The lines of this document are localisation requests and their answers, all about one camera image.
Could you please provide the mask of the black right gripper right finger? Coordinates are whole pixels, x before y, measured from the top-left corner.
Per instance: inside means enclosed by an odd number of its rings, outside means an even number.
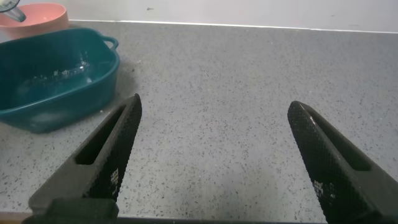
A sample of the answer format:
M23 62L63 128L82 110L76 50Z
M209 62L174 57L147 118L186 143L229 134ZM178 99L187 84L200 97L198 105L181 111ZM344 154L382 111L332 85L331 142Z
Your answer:
M397 181L309 105L287 118L328 223L397 223Z

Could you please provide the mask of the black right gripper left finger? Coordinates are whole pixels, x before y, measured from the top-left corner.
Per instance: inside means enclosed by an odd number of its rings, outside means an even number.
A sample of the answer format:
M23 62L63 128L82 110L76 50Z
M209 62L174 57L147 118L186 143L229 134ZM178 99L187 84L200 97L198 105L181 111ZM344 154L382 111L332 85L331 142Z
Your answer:
M117 200L142 116L140 96L124 100L30 197L42 213L56 198Z

